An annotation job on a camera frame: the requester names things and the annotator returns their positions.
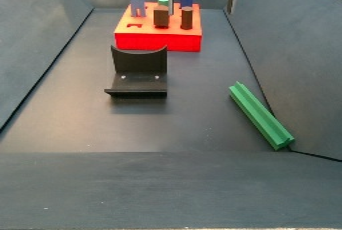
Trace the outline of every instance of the red block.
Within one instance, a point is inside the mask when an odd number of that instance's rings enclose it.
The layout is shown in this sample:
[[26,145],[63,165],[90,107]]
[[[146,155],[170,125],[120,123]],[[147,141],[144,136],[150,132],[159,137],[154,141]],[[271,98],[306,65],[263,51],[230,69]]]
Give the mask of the red block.
[[154,26],[154,8],[158,3],[146,3],[146,17],[131,17],[131,6],[126,9],[114,37],[122,50],[158,50],[167,45],[171,51],[201,51],[202,26],[199,5],[194,4],[193,29],[183,30],[182,10],[175,3],[168,28]]

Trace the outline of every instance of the gray floor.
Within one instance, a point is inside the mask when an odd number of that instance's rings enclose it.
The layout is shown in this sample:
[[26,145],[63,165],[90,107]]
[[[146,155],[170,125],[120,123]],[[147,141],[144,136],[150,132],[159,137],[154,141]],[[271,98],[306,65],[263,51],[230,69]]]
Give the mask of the gray floor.
[[262,98],[221,10],[203,10],[202,52],[168,52],[167,99],[104,93],[122,13],[91,15],[2,135],[0,152],[271,151],[229,96],[241,81]]
[[122,12],[92,13],[2,133],[0,228],[341,228],[342,164],[274,152],[229,97],[262,96],[223,12],[170,52],[168,98],[115,101]]

